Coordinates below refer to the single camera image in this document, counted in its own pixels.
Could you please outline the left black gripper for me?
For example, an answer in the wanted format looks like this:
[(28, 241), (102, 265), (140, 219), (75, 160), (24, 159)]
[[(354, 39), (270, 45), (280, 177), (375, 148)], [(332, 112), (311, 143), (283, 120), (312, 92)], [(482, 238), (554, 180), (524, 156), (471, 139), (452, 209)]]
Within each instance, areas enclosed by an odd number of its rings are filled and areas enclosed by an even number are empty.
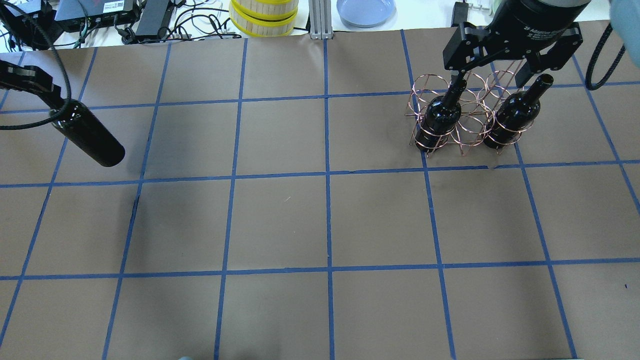
[(38, 66), (19, 66), (0, 60), (0, 88), (39, 94), (39, 98), (51, 110), (62, 109), (67, 101), (59, 91), (53, 92), (53, 77)]

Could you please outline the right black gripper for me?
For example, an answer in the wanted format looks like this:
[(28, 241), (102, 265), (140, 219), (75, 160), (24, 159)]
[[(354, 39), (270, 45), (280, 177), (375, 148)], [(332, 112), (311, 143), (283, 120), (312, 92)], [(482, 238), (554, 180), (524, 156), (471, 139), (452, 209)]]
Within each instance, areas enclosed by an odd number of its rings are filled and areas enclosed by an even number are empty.
[(443, 52), (449, 92), (468, 89), (468, 72), (496, 60), (521, 60), (515, 84), (561, 69), (583, 43), (576, 19), (589, 0), (502, 0), (488, 25), (460, 21)]

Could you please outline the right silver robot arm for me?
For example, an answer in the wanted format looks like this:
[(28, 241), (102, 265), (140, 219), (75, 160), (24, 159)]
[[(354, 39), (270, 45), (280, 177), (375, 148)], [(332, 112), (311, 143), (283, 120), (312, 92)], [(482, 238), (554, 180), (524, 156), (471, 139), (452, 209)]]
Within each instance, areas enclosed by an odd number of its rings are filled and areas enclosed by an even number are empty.
[[(515, 74), (516, 86), (522, 88), (534, 75), (562, 69), (580, 48), (583, 35), (576, 19), (588, 5), (587, 0), (503, 0), (487, 27), (458, 25), (442, 52), (443, 66), (464, 75), (496, 60), (523, 60)], [(612, 0), (609, 16), (587, 66), (584, 84), (590, 91), (606, 84), (624, 54), (639, 64), (639, 2)], [(622, 48), (603, 78), (593, 82), (598, 57), (613, 32), (622, 39)]]

